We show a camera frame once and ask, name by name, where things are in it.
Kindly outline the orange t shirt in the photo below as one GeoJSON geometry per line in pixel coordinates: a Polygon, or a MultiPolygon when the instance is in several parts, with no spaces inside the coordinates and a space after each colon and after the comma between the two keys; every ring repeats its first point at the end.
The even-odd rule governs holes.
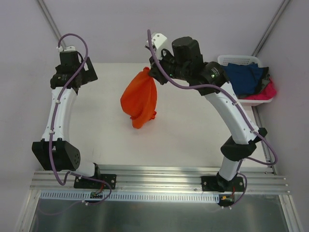
{"type": "Polygon", "coordinates": [[[120,98],[121,108],[130,116],[132,126],[140,129],[156,117],[157,88],[149,75],[150,69],[144,67],[126,87],[120,98]]]}

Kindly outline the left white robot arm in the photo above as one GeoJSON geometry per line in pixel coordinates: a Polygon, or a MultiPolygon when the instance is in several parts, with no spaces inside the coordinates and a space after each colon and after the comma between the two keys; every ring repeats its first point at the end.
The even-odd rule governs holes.
{"type": "Polygon", "coordinates": [[[102,174],[94,162],[82,160],[78,148],[70,143],[72,106],[79,88],[97,80],[90,58],[76,50],[59,53],[60,64],[50,80],[52,103],[42,138],[33,142],[32,152],[45,171],[66,171],[75,176],[76,189],[115,189],[116,175],[102,174]]]}

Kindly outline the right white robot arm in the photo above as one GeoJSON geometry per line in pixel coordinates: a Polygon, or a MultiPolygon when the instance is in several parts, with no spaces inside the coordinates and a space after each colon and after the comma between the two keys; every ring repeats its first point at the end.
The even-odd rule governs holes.
{"type": "Polygon", "coordinates": [[[248,117],[232,88],[224,69],[217,62],[205,62],[197,40],[186,36],[172,42],[167,37],[149,33],[146,48],[151,51],[149,75],[164,85],[171,79],[184,80],[187,89],[196,89],[217,110],[231,136],[221,146],[224,156],[216,176],[204,177],[203,189],[225,192],[235,184],[241,161],[248,158],[267,130],[257,127],[248,117]]]}

